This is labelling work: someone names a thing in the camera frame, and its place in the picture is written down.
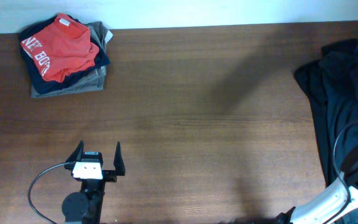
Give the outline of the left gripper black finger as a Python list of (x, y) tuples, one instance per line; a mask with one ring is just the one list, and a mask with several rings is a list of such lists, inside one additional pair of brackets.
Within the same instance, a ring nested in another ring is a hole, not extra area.
[(125, 176), (126, 168), (121, 153), (121, 144), (118, 141), (116, 145), (116, 151), (114, 155), (113, 165), (115, 167), (115, 173), (117, 176)]
[(66, 162), (80, 161), (83, 154), (84, 142), (80, 141), (76, 149), (70, 154)]

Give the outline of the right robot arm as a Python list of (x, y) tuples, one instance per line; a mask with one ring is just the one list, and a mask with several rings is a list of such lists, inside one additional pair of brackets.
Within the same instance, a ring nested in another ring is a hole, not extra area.
[(333, 223), (358, 208), (358, 146), (343, 160), (339, 177), (310, 202), (280, 213), (274, 223)]

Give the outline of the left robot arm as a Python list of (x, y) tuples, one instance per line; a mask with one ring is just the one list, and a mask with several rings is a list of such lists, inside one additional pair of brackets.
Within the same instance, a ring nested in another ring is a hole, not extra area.
[(126, 174), (120, 143), (116, 145), (113, 170), (104, 170), (103, 155), (100, 152), (85, 151), (84, 146), (84, 142), (80, 141), (64, 165), (71, 176), (81, 182), (80, 190), (69, 194), (62, 202), (62, 213), (68, 224), (99, 223), (105, 185), (116, 182), (119, 176)]

